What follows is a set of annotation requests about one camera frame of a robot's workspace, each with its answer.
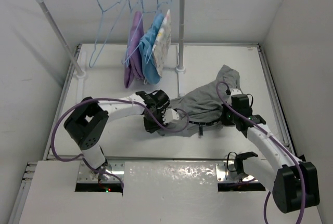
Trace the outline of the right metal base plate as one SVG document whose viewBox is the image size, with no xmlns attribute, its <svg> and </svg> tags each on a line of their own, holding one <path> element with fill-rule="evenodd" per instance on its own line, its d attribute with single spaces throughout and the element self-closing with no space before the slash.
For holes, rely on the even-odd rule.
<svg viewBox="0 0 333 224">
<path fill-rule="evenodd" d="M 250 182 L 259 182 L 256 180 L 253 176 L 250 175 L 238 175 L 236 172 L 231 172 L 228 170 L 228 167 L 230 169 L 233 169 L 233 162 L 230 162 L 227 164 L 226 161 L 221 161 L 216 163 L 215 171 L 216 171 L 216 179 L 218 183 L 250 183 Z"/>
</svg>

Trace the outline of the white foam front board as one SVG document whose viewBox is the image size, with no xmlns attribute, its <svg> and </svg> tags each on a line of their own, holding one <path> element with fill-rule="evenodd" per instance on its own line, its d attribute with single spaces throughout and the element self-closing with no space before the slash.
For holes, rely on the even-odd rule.
<svg viewBox="0 0 333 224">
<path fill-rule="evenodd" d="M 124 191 L 77 192 L 80 162 L 40 161 L 20 223 L 295 223 L 265 191 L 220 192 L 211 162 L 126 162 Z"/>
</svg>

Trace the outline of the blue garment on hanger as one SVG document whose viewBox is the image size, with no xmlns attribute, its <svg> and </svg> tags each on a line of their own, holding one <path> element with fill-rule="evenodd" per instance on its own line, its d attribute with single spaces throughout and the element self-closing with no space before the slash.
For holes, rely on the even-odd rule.
<svg viewBox="0 0 333 224">
<path fill-rule="evenodd" d="M 144 79 L 148 84 L 155 85 L 159 83 L 160 76 L 158 75 L 152 48 L 155 43 L 157 34 L 162 25 L 162 21 L 164 19 L 164 15 L 159 13 L 154 17 L 151 27 L 147 30 L 147 32 L 143 35 L 143 37 L 139 41 L 139 51 L 142 58 L 142 72 L 144 75 Z"/>
</svg>

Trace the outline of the white clothes rack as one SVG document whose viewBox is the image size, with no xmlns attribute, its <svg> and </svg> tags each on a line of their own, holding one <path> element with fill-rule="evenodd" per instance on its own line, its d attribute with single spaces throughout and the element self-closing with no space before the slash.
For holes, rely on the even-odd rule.
<svg viewBox="0 0 333 224">
<path fill-rule="evenodd" d="M 174 0 L 127 0 L 123 14 L 93 68 L 89 68 L 88 62 L 94 48 L 94 42 L 79 44 L 76 51 L 72 52 L 69 43 L 66 41 L 52 13 L 46 6 L 45 0 L 35 1 L 40 6 L 71 61 L 59 101 L 62 106 L 79 103 L 85 96 L 122 96 L 131 91 L 142 89 L 148 91 L 163 89 L 171 98 L 180 95 L 180 77 L 185 72 L 184 70 L 178 69 L 178 61 L 182 59 L 180 53 L 184 49 L 182 43 L 177 45 L 173 44 L 171 46 L 168 59 L 163 68 L 164 76 L 158 84 L 144 84 L 143 81 L 138 80 L 134 82 L 132 88 L 126 89 L 122 84 L 124 70 L 122 62 L 125 60 L 126 45 L 117 44 L 113 40 L 118 33 L 129 33 L 136 10 L 143 9 L 142 20 L 152 22 L 153 18 L 159 12 L 164 12 L 172 8 L 172 6 L 176 4 Z M 105 6 L 116 1 L 117 0 L 101 0 Z M 185 11 L 184 0 L 179 0 L 179 5 L 180 14 L 183 15 Z M 99 16 L 100 20 L 100 10 L 96 1 L 89 0 L 89 2 L 82 5 L 81 11 L 77 13 L 74 21 L 77 22 L 87 12 L 92 12 Z M 115 12 L 108 13 L 106 16 L 107 23 L 113 23 L 115 19 Z"/>
</svg>

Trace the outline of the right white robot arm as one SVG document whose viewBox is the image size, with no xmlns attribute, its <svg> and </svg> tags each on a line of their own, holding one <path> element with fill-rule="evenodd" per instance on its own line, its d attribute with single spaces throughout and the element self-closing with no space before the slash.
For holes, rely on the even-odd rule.
<svg viewBox="0 0 333 224">
<path fill-rule="evenodd" d="M 232 174 L 251 175 L 265 186 L 282 213 L 304 210 L 320 203 L 317 169 L 289 152 L 266 121 L 252 113 L 249 98 L 233 90 L 223 104 L 222 123 L 234 126 L 260 151 L 235 156 Z"/>
</svg>

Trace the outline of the purple garment on hanger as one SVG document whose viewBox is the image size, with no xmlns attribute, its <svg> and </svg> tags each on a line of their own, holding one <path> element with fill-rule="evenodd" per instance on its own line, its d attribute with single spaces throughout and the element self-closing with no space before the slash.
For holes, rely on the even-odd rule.
<svg viewBox="0 0 333 224">
<path fill-rule="evenodd" d="M 124 86 L 129 88 L 134 79 L 144 78 L 142 71 L 142 57 L 139 50 L 140 39 L 144 35 L 143 14 L 136 11 L 130 28 L 124 61 Z"/>
</svg>

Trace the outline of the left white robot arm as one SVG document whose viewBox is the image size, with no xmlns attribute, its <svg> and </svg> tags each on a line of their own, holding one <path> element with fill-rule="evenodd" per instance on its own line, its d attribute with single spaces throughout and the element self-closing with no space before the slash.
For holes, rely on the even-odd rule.
<svg viewBox="0 0 333 224">
<path fill-rule="evenodd" d="M 148 94 L 136 92 L 118 101 L 91 101 L 76 108 L 64 123 L 64 128 L 76 142 L 84 159 L 93 169 L 99 169 L 106 158 L 98 142 L 105 126 L 121 118 L 143 115 L 145 131 L 154 133 L 161 126 L 165 127 L 163 116 L 170 99 L 162 90 Z"/>
</svg>

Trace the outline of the metal base plate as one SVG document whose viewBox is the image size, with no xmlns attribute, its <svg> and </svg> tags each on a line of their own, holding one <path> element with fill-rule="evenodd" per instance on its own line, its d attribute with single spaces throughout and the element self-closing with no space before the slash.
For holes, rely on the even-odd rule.
<svg viewBox="0 0 333 224">
<path fill-rule="evenodd" d="M 256 180 L 253 176 L 250 175 L 238 175 L 236 172 L 231 172 L 228 170 L 228 167 L 230 169 L 233 169 L 233 162 L 230 162 L 227 164 L 226 161 L 221 161 L 216 163 L 215 171 L 216 171 L 216 179 L 218 183 L 250 183 L 250 182 L 259 182 Z"/>
<path fill-rule="evenodd" d="M 101 169 L 105 174 L 99 174 L 92 171 L 86 164 L 83 162 L 80 164 L 77 183 L 120 183 L 120 180 L 124 178 L 124 163 L 111 163 L 108 164 L 105 168 Z"/>
</svg>

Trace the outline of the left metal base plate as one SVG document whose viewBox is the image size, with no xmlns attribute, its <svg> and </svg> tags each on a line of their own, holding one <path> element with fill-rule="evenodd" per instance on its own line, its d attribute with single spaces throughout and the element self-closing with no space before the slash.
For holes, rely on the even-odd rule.
<svg viewBox="0 0 333 224">
<path fill-rule="evenodd" d="M 120 183 L 120 180 L 124 178 L 124 163 L 111 163 L 108 164 L 105 168 L 101 169 L 105 174 L 99 174 L 92 171 L 86 164 L 83 162 L 80 164 L 77 183 Z"/>
</svg>

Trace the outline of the white patterned garment on hanger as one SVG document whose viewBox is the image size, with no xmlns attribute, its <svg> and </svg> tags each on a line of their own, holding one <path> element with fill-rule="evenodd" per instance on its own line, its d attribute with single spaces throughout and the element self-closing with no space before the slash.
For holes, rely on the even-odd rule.
<svg viewBox="0 0 333 224">
<path fill-rule="evenodd" d="M 168 10 L 163 18 L 161 27 L 157 33 L 152 55 L 155 62 L 155 68 L 159 77 L 162 77 L 165 59 L 168 56 L 168 50 L 171 45 L 171 12 Z"/>
</svg>

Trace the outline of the grey t shirt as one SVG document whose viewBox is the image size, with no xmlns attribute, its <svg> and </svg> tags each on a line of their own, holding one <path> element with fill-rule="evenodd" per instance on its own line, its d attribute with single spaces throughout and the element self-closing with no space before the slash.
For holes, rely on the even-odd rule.
<svg viewBox="0 0 333 224">
<path fill-rule="evenodd" d="M 230 89 L 240 89 L 240 74 L 238 71 L 227 65 L 222 66 L 216 79 L 208 84 L 200 86 L 182 97 L 170 100 L 168 108 L 184 110 L 179 112 L 180 121 L 170 123 L 167 129 L 180 130 L 184 126 L 187 128 L 178 133 L 172 133 L 164 129 L 157 130 L 160 136 L 183 136 L 191 137 L 204 130 L 219 128 L 218 120 L 222 115 L 222 100 L 216 92 L 218 82 L 224 81 Z"/>
</svg>

